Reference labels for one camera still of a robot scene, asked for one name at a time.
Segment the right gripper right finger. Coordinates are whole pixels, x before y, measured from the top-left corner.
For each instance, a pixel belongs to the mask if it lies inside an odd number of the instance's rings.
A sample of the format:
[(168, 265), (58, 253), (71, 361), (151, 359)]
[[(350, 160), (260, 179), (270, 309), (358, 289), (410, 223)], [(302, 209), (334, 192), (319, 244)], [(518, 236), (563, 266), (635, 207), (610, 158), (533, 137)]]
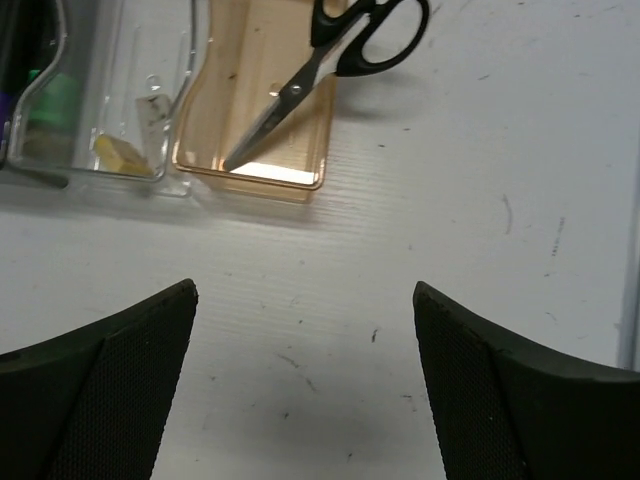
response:
[(447, 478), (638, 478), (637, 372), (536, 343), (424, 282), (413, 307)]

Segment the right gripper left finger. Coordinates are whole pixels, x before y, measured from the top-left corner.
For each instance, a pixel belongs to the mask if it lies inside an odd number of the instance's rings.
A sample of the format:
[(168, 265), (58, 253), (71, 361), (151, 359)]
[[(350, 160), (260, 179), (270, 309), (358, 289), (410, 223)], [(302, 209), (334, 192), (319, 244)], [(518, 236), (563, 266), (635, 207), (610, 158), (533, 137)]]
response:
[(185, 279), (2, 354), (2, 478), (150, 478), (196, 307), (195, 283)]

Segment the small tan eraser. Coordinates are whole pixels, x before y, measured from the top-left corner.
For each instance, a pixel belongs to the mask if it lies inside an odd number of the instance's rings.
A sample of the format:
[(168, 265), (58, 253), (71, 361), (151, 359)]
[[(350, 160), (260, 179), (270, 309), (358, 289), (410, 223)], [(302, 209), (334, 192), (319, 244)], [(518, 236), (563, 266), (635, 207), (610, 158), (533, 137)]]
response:
[(94, 141), (93, 151), (105, 171), (134, 176), (154, 174), (146, 158), (131, 143), (124, 140), (101, 134)]

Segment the green highlighter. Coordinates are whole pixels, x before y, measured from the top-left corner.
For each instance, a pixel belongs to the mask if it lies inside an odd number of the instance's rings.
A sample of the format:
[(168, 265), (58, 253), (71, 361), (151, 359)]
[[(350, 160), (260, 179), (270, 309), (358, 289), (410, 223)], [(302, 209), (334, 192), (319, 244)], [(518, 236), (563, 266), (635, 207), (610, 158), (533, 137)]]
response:
[(37, 93), (28, 128), (71, 135), (78, 124), (79, 109), (79, 83), (67, 74), (57, 73)]

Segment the purple highlighter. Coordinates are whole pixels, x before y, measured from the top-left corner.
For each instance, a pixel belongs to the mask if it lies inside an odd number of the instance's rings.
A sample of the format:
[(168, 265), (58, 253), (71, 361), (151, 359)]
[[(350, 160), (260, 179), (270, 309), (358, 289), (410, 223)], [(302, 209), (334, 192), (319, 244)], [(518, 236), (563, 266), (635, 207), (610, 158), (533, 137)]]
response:
[(10, 94), (0, 92), (0, 122), (1, 126), (9, 120), (11, 115), (13, 97)]

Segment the black handled scissors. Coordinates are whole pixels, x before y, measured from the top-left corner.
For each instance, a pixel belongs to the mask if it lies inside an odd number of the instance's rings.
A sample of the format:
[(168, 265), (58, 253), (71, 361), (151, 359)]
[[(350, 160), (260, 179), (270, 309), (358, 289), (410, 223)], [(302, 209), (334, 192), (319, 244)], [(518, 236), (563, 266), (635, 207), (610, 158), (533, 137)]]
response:
[(250, 162), (252, 150), (279, 126), (307, 96), (328, 76), (364, 77), (394, 68), (405, 61), (421, 42), (430, 19), (430, 4), (418, 0), (420, 20), (415, 35), (395, 56), (371, 62), (364, 56), (367, 41), (401, 4), (400, 0), (378, 2), (358, 0), (338, 16), (325, 11), (324, 3), (316, 1), (311, 15), (309, 60), (278, 91), (268, 107), (254, 120), (230, 153), (221, 168), (232, 172)]

